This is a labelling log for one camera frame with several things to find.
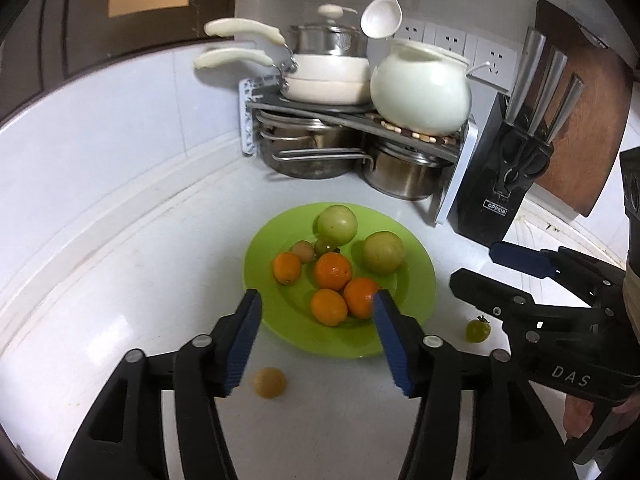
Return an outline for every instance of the metal knife handle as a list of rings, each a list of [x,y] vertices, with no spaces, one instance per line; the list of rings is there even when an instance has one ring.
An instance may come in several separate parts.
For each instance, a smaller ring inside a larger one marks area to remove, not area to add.
[[[556,93],[566,62],[567,56],[553,46],[549,53],[549,62],[546,64],[545,75],[542,78],[540,90],[538,91],[538,97],[536,98],[536,104],[533,108],[533,115],[531,116],[527,135],[533,137],[538,126],[540,126],[546,109],[549,108],[549,103]]]
[[[533,83],[533,76],[540,63],[542,49],[545,46],[546,36],[540,34],[535,28],[527,29],[527,37],[524,40],[522,54],[520,56],[520,64],[518,65],[518,74],[513,84],[507,111],[504,115],[504,121],[513,126],[516,117],[520,113],[524,99]]]
[[[564,96],[562,96],[562,100],[560,101],[558,110],[556,110],[556,114],[549,126],[549,133],[545,140],[547,144],[551,144],[551,142],[556,138],[556,135],[564,126],[569,115],[574,111],[575,104],[578,102],[583,90],[584,81],[580,79],[580,76],[578,76],[577,73],[572,73],[569,84],[566,86],[566,90],[564,91]]]

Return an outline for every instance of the round fruit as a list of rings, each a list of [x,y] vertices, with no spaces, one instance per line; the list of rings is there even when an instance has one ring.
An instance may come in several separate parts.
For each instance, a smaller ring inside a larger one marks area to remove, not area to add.
[[[319,288],[343,290],[352,276],[351,264],[338,253],[323,254],[314,266],[314,277]]]
[[[314,259],[314,247],[306,240],[300,240],[293,244],[293,247],[290,248],[289,252],[294,253],[304,264],[308,264]]]
[[[402,240],[390,231],[369,235],[362,246],[364,266],[380,275],[394,272],[404,260],[404,254]]]
[[[278,254],[271,262],[273,275],[279,283],[291,285],[302,274],[302,262],[293,253]]]
[[[373,314],[373,296],[380,286],[371,278],[353,278],[342,292],[349,313],[358,319],[370,319]]]
[[[358,232],[358,219],[347,206],[332,205],[318,216],[318,233],[338,245],[348,244]]]
[[[491,325],[484,316],[472,319],[466,326],[466,340],[470,343],[486,341],[491,333]]]
[[[265,399],[282,395],[287,387],[287,378],[277,368],[263,368],[254,377],[254,390]]]
[[[323,254],[333,253],[338,248],[338,244],[331,238],[321,236],[316,240],[314,249],[316,250],[316,256],[320,257]]]
[[[321,288],[312,297],[311,313],[322,324],[337,326],[347,319],[349,313],[343,297],[328,288]]]

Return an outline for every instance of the black scissors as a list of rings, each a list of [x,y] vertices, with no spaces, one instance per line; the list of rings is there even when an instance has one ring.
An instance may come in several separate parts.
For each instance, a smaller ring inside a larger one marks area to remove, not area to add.
[[[500,170],[494,191],[509,196],[526,187],[548,170],[553,147],[518,130],[510,130],[500,141]]]

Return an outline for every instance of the cherry tomato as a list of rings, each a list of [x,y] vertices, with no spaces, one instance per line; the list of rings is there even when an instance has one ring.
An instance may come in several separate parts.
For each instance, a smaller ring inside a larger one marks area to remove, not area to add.
[[[484,316],[469,321],[466,326],[466,340],[470,343],[486,341],[491,333],[491,325]]]

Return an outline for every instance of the green tomato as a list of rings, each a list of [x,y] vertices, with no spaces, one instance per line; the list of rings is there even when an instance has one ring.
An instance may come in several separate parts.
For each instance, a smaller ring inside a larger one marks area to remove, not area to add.
[[[314,251],[316,252],[316,256],[319,258],[323,254],[334,252],[338,249],[338,244],[335,240],[331,240],[331,238],[326,238],[321,236],[316,240],[314,244]]]
[[[491,325],[484,316],[472,319],[466,326],[466,340],[470,343],[486,341],[491,333]]]
[[[356,232],[358,219],[347,206],[329,206],[318,216],[318,234],[335,240],[339,246],[351,242]]]
[[[364,266],[382,276],[396,271],[404,260],[404,253],[402,240],[391,231],[369,235],[362,246]]]

